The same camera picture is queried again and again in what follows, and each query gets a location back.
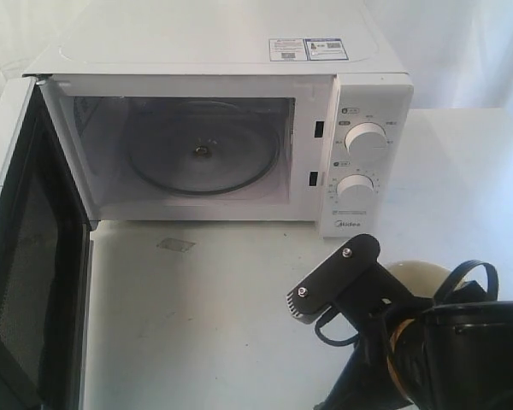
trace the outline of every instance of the open microwave door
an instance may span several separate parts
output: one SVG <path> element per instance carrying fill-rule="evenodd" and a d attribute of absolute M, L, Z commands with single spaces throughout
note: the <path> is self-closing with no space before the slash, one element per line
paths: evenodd
<path fill-rule="evenodd" d="M 0 100 L 0 408 L 81 408 L 90 224 L 35 78 Z"/>

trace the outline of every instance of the white microwave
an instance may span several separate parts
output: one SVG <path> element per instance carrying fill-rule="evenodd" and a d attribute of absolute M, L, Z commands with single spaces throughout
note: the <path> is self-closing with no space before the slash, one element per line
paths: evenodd
<path fill-rule="evenodd" d="M 358 1 L 90 4 L 0 100 L 0 391 L 76 408 L 99 220 L 372 231 L 412 92 Z"/>

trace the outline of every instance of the brand logo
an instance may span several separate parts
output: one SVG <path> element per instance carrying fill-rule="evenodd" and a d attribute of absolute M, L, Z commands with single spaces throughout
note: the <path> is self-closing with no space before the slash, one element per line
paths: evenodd
<path fill-rule="evenodd" d="M 334 226 L 337 228 L 350 228 L 350 227 L 361 226 L 361 224 L 359 222 L 350 222 L 347 220 L 337 220 L 334 222 Z"/>

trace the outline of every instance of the power level knob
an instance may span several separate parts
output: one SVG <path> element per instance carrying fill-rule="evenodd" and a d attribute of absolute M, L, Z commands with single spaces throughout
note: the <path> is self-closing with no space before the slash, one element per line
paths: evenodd
<path fill-rule="evenodd" d="M 374 194 L 373 181 L 364 175 L 350 175 L 336 186 L 336 194 L 340 203 L 348 208 L 364 205 Z"/>
<path fill-rule="evenodd" d="M 345 147 L 353 161 L 377 161 L 387 152 L 386 133 L 378 124 L 364 122 L 348 131 Z"/>

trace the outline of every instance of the white table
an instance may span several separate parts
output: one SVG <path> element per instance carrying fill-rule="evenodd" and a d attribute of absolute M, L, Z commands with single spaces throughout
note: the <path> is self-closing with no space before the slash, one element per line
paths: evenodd
<path fill-rule="evenodd" d="M 490 261 L 513 299 L 505 112 L 412 111 L 375 234 L 383 263 Z M 172 251 L 167 238 L 195 245 Z M 348 359 L 286 309 L 342 243 L 311 224 L 105 222 L 93 239 L 85 410 L 311 409 Z M 339 318 L 327 331 L 353 332 Z"/>

